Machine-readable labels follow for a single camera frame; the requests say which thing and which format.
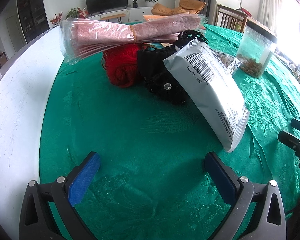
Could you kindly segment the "white barcode snack bag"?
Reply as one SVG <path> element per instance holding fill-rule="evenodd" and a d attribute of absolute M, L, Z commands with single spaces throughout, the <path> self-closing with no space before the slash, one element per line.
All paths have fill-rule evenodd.
<path fill-rule="evenodd" d="M 250 112 L 232 75 L 204 42 L 190 41 L 163 60 L 207 120 L 226 152 L 241 141 Z"/>

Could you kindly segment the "black lace hair scrunchies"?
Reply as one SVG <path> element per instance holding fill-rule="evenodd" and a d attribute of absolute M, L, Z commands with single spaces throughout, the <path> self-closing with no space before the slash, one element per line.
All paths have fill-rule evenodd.
<path fill-rule="evenodd" d="M 195 38 L 200 42 L 208 43 L 204 34 L 195 30 L 186 30 L 178 35 L 178 39 L 171 46 L 155 50 L 142 49 L 137 52 L 139 79 L 150 93 L 174 105 L 186 103 L 187 93 L 167 70 L 163 60 Z"/>

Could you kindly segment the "red yarn ball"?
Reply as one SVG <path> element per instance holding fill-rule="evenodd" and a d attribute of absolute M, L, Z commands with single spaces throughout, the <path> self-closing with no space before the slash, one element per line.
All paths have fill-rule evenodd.
<path fill-rule="evenodd" d="M 134 85 L 137 73 L 137 53 L 140 43 L 126 44 L 103 52 L 102 66 L 112 85 L 127 88 Z"/>

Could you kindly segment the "pink cloth pack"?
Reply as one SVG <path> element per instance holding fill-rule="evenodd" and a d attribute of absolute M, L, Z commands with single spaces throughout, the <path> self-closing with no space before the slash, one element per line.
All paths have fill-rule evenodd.
<path fill-rule="evenodd" d="M 199 30 L 208 18 L 201 14 L 164 16 L 137 24 L 90 19 L 67 19 L 61 23 L 61 51 L 74 64 L 91 55 L 135 43 L 173 43 L 186 30 Z"/>

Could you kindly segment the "wooden cotton swab pack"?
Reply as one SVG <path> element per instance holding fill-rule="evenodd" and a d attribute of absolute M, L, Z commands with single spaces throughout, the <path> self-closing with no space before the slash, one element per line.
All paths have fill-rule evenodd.
<path fill-rule="evenodd" d="M 231 56 L 227 53 L 218 51 L 213 49 L 212 50 L 218 58 L 221 60 L 221 62 L 224 64 L 226 71 L 233 76 L 235 72 L 238 70 L 238 68 L 241 65 L 241 62 L 234 56 Z"/>

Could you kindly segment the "teal sachet with cord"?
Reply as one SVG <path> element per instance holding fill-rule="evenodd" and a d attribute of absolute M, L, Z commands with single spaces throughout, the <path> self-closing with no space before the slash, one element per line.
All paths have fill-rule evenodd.
<path fill-rule="evenodd" d="M 156 49 L 162 49 L 165 46 L 162 45 L 161 43 L 145 43 L 144 46 L 147 48 L 147 50 L 153 51 Z"/>

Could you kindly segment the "clear jar black lid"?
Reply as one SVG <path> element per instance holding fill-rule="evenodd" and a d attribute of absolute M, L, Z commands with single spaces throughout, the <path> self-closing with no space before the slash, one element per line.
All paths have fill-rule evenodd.
<path fill-rule="evenodd" d="M 277 44 L 277 36 L 268 27 L 249 18 L 236 54 L 240 68 L 254 78 L 264 73 Z"/>

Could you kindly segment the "green satin tablecloth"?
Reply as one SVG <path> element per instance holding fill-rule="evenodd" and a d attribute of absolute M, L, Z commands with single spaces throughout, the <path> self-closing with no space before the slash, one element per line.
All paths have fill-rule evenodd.
<path fill-rule="evenodd" d="M 45 111 L 40 181 L 68 174 L 91 151 L 101 167 L 76 210 L 98 239 L 207 239 L 228 211 L 202 168 L 216 152 L 238 175 L 277 181 L 285 211 L 300 200 L 299 160 L 278 141 L 300 120 L 300 85 L 276 58 L 261 78 L 234 74 L 250 111 L 225 152 L 192 101 L 173 105 L 145 87 L 112 85 L 96 54 L 62 63 Z"/>

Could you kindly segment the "white cardboard box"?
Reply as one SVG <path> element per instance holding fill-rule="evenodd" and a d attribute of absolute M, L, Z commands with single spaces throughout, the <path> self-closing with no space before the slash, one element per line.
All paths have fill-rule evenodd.
<path fill-rule="evenodd" d="M 39 180 L 44 113 L 63 60 L 55 27 L 17 54 L 0 80 L 0 224 L 12 239 L 27 184 Z"/>

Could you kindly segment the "wooden dining chair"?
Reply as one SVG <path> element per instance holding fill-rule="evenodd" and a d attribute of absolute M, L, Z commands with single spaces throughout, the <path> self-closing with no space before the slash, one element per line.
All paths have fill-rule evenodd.
<path fill-rule="evenodd" d="M 218 4 L 214 25 L 240 33 L 244 32 L 248 16 L 240 10 L 235 10 Z"/>

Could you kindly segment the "orange lounge chair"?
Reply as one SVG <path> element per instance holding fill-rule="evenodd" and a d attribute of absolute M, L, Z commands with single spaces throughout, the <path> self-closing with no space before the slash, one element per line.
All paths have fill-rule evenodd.
<path fill-rule="evenodd" d="M 206 2 L 198 0 L 180 0 L 179 5 L 174 8 L 168 8 L 160 3 L 154 5 L 151 10 L 153 15 L 171 16 L 177 14 L 198 14 L 204 9 Z"/>

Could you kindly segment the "orange paperback book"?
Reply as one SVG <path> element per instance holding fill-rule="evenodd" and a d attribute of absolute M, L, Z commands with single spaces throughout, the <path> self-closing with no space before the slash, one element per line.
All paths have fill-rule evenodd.
<path fill-rule="evenodd" d="M 144 15 L 143 18 L 145 19 L 145 21 L 153 21 L 153 20 L 158 20 L 158 19 L 162 19 L 162 18 L 166 18 L 167 16 L 163 16 L 163 15 Z"/>

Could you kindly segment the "white tv cabinet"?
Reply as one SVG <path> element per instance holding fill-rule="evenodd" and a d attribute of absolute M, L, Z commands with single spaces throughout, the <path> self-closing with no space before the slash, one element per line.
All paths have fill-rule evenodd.
<path fill-rule="evenodd" d="M 151 15 L 152 7 L 138 7 L 104 12 L 88 17 L 90 20 L 103 20 L 117 23 L 138 23 L 145 20 L 144 15 Z"/>

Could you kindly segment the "red flower vase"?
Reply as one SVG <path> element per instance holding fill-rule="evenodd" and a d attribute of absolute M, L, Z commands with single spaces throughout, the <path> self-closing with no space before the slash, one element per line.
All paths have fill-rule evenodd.
<path fill-rule="evenodd" d="M 50 19 L 50 23 L 53 25 L 53 27 L 60 25 L 62 16 L 63 16 L 63 12 L 54 14 L 54 17 Z"/>

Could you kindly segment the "small wooden bench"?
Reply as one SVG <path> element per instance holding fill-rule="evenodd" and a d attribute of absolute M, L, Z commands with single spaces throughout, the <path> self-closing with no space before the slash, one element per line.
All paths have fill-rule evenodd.
<path fill-rule="evenodd" d="M 101 20 L 109 22 L 112 19 L 117 19 L 117 21 L 119 23 L 122 23 L 122 18 L 123 17 L 126 17 L 126 14 L 121 13 L 121 14 L 110 15 L 110 16 L 102 17 Z"/>

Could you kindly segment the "black display cabinet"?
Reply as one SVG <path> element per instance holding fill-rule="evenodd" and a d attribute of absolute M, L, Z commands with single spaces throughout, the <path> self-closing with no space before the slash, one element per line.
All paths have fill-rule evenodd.
<path fill-rule="evenodd" d="M 43 0 L 17 0 L 17 9 L 27 43 L 49 30 Z"/>

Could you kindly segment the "black flat television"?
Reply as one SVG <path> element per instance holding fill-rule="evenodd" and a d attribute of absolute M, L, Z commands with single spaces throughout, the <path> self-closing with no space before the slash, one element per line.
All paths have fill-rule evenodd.
<path fill-rule="evenodd" d="M 90 14 L 126 7 L 128 5 L 128 0 L 85 0 L 85 2 L 87 11 Z"/>

